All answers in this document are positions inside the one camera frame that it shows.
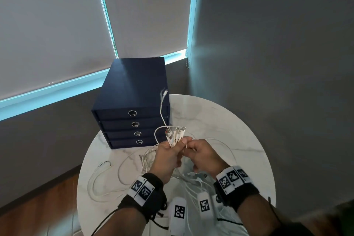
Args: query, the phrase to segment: white marble table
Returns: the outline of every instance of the white marble table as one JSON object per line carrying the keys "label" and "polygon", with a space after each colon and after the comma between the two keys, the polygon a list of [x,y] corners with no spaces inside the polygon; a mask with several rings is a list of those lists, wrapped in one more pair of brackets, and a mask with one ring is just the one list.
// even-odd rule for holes
{"label": "white marble table", "polygon": [[[228,145],[237,159],[237,164],[251,177],[261,195],[265,198],[270,196],[272,204],[275,205],[275,184],[272,168],[263,147],[245,123],[222,106],[199,97],[179,94],[170,95],[170,104],[171,123],[173,125],[187,127],[185,135],[190,136],[190,134],[193,134],[196,139],[216,138]],[[209,143],[230,165],[236,164],[227,147],[215,140],[209,140]],[[96,179],[93,188],[96,195],[127,188],[129,186],[122,185],[118,180],[118,167],[127,156],[133,153],[121,165],[120,169],[121,181],[126,184],[132,183],[141,171],[141,161],[138,155],[143,154],[147,148],[111,150],[102,132],[100,131],[96,135],[82,163],[77,185],[77,210],[85,236],[90,236],[97,225],[117,207],[123,198],[123,196],[117,198],[123,192],[115,192],[103,197],[97,197],[100,202],[91,200],[87,193],[87,184],[92,173],[104,161],[110,161],[113,165]],[[184,165],[181,171],[192,171],[190,160],[184,157],[182,162]],[[172,179],[166,184],[164,191],[167,200],[175,196],[183,196],[181,184],[177,179]],[[195,215],[199,215],[199,212],[195,211],[192,206],[188,207],[193,236],[201,235],[200,228],[203,227],[203,224],[200,224],[197,219],[193,219]],[[157,222],[167,226],[168,218],[159,218]],[[212,230],[210,231],[209,235],[215,234]],[[155,224],[147,225],[143,235],[149,235],[149,232],[150,235],[168,235],[167,231],[158,228]]]}

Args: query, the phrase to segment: brown floor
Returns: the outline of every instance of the brown floor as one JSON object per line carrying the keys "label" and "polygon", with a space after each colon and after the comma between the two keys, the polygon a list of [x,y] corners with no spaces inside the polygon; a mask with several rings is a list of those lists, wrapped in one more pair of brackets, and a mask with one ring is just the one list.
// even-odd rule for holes
{"label": "brown floor", "polygon": [[0,216],[0,235],[72,236],[80,230],[76,189],[79,174]]}

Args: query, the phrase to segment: navy blue storage box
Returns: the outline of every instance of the navy blue storage box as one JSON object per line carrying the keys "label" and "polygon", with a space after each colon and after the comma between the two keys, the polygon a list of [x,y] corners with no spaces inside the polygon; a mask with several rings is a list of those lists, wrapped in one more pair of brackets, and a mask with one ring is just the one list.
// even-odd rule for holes
{"label": "navy blue storage box", "polygon": [[[128,58],[113,61],[92,113],[110,148],[156,144],[154,131],[164,123],[160,116],[161,93],[168,89],[164,58]],[[162,116],[170,123],[166,95]],[[165,129],[157,131],[165,141]]]}

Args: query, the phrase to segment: roller blind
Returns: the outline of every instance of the roller blind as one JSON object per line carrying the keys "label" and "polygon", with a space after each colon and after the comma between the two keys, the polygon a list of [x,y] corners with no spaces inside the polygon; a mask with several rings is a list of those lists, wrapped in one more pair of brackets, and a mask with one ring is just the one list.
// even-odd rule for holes
{"label": "roller blind", "polygon": [[105,0],[119,58],[187,47],[190,0]]}
{"label": "roller blind", "polygon": [[0,100],[108,68],[100,0],[0,0]]}

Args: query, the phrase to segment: black cord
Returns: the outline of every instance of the black cord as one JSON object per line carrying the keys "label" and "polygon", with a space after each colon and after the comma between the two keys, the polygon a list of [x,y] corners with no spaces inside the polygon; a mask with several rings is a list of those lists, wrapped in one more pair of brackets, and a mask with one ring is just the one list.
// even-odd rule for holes
{"label": "black cord", "polygon": [[153,222],[155,223],[155,225],[157,225],[159,228],[162,228],[162,229],[164,229],[164,230],[168,230],[168,229],[169,229],[168,227],[164,227],[164,226],[162,226],[162,225],[160,225],[160,224],[157,224],[156,221],[153,220],[153,219],[152,219],[151,221],[153,221]]}
{"label": "black cord", "polygon": [[272,204],[270,203],[270,197],[268,197],[268,203],[269,203],[270,208],[272,209],[273,214],[275,215],[275,217],[277,218],[277,220],[279,221],[279,223],[282,225],[283,222],[281,222],[281,220],[279,219],[279,217],[278,217],[277,214],[275,213]]}
{"label": "black cord", "polygon": [[93,231],[93,233],[91,234],[91,236],[93,236],[95,233],[96,233],[96,231],[101,227],[101,225],[104,223],[104,221],[106,221],[107,220],[107,218],[109,218],[114,212],[116,212],[116,211],[118,211],[119,210],[119,208],[117,208],[117,209],[115,209],[113,212],[111,212],[108,216],[106,216],[105,218],[104,218],[104,220],[102,220],[102,222],[98,225],[98,227]]}
{"label": "black cord", "polygon": [[226,221],[226,222],[230,222],[230,223],[233,223],[233,224],[236,224],[236,225],[240,225],[240,226],[243,226],[242,223],[237,223],[237,222],[234,222],[234,221],[231,221],[231,220],[227,220],[227,219],[223,219],[223,218],[217,218],[218,221]]}

